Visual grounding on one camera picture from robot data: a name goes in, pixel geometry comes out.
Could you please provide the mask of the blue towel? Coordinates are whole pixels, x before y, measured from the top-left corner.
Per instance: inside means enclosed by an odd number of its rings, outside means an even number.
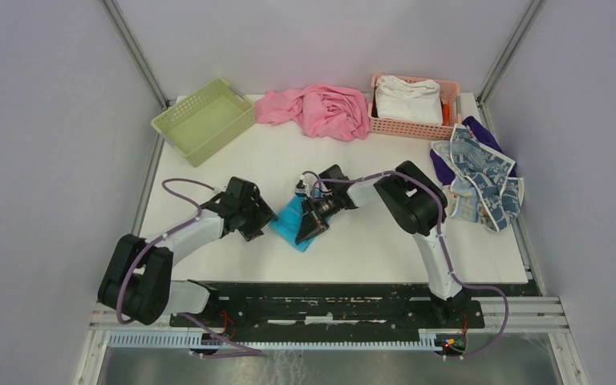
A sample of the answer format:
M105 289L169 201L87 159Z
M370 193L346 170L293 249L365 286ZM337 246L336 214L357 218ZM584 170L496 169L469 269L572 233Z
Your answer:
M313 242L312 240L295 241L302 221L302 202L305 197L294 196L279 211L277 217L269 223L270 228L291 247L299 252L305 252Z

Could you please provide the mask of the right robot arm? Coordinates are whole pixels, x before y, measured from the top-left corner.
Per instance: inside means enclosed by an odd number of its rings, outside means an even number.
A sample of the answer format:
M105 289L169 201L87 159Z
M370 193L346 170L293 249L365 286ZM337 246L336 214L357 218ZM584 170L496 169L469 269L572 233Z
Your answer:
M355 180L334 164L316 175L301 203L297 233L290 238L300 245L325 233L329 220L344 210L382 202L395 223L413 236L428 274L433 321L451 327L464 315L470 295L452 276L448 250L441 239L447 198L410 160L392 171Z

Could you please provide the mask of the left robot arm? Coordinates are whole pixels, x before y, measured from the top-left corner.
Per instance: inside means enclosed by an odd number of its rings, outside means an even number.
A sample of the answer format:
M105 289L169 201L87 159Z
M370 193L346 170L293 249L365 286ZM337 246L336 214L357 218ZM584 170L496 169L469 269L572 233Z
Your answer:
M246 241L260 237L276 214L261 197L256 184L231 177L225 190L195 204L195 212L158 233L122 236L115 246L97 301L115 311L121 324L153 324L163 314L188 313L201 326L220 316L211 289L192 282L172 280L173 267L199 248L239 233Z

